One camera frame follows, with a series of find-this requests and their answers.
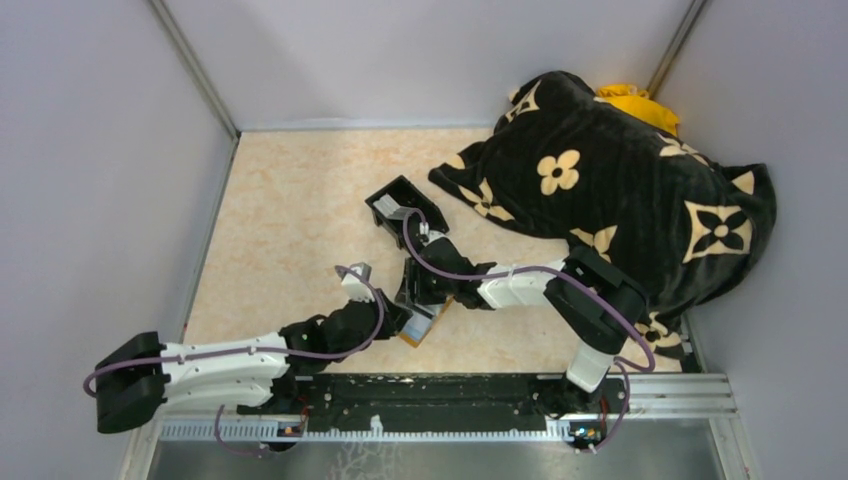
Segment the black plastic card box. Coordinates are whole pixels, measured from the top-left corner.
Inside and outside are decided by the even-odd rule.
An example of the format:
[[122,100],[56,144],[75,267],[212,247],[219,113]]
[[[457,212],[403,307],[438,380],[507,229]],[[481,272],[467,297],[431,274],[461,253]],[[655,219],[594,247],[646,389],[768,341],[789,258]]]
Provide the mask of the black plastic card box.
[[377,227],[384,228],[398,249],[406,249],[403,221],[409,213],[407,232],[418,235],[417,225],[425,222],[430,232],[448,234],[450,227],[438,206],[407,177],[400,175],[365,199]]

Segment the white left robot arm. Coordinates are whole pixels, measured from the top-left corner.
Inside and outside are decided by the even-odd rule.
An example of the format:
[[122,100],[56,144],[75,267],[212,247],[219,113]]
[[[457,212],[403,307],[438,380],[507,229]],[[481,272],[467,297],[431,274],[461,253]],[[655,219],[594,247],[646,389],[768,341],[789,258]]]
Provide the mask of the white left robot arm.
[[84,390],[96,402],[101,434],[138,428],[160,408],[285,414],[300,399],[296,377],[320,373],[374,340],[396,336],[410,317],[379,297],[350,300],[328,315],[241,341],[163,343],[157,332],[143,332],[97,363]]

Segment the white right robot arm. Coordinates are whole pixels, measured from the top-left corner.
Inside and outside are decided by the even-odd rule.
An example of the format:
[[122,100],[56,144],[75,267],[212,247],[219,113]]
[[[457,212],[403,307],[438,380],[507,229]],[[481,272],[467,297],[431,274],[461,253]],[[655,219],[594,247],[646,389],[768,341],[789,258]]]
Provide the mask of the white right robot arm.
[[580,344],[565,371],[563,398],[576,412],[590,411],[602,398],[602,381],[638,322],[647,317],[647,296],[621,270],[592,248],[578,246],[547,265],[474,264],[444,235],[414,235],[404,242],[410,256],[404,271],[409,303],[452,300],[469,310],[546,307],[556,311]]

